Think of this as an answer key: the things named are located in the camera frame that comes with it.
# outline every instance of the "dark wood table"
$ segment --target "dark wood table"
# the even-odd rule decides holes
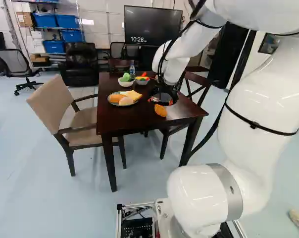
[[[136,76],[140,76],[142,73],[136,72]],[[102,136],[104,156],[112,192],[117,190],[112,137],[167,128],[173,125],[190,124],[179,164],[179,166],[182,166],[187,163],[188,155],[192,150],[203,117],[208,115],[206,111],[198,107],[182,93],[178,93],[178,102],[166,107],[167,117],[160,117],[154,111],[154,103],[148,102],[150,92],[155,86],[155,81],[151,79],[147,86],[134,84],[133,87],[124,88],[118,83],[118,78],[122,75],[123,73],[110,74],[102,72],[99,78],[97,134]],[[154,73],[150,71],[148,76],[154,76]],[[108,96],[113,92],[130,91],[132,89],[143,95],[135,105],[120,108],[107,101]]]

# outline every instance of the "television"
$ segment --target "television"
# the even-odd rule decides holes
[[[179,35],[183,11],[124,6],[125,43],[160,46]]]

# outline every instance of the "plastic bottle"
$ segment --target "plastic bottle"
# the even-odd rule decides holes
[[[130,81],[135,80],[135,67],[134,67],[134,60],[131,61],[130,64]]]

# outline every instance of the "light blue floor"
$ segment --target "light blue floor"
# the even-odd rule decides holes
[[[35,79],[45,82],[51,76],[46,73]],[[18,83],[23,79],[0,79],[0,238],[113,238],[117,203],[166,197],[165,183],[178,166],[186,130],[170,137],[162,161],[158,131],[150,131],[148,138],[125,136],[128,169],[122,168],[115,147],[118,191],[111,193],[102,148],[76,151],[77,175],[72,178],[61,146],[25,102],[32,91],[14,96]],[[210,89],[202,105],[210,116],[203,120],[196,143],[212,125],[225,97],[222,90]],[[213,136],[190,164],[224,158]],[[291,208],[299,211],[299,133],[283,153],[275,178],[265,210],[241,220],[249,238],[299,237],[286,214]]]

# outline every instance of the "time display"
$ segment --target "time display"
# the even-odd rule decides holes
[[[130,39],[132,42],[146,43],[146,40],[144,39],[144,37],[141,37],[141,36],[131,36]]]

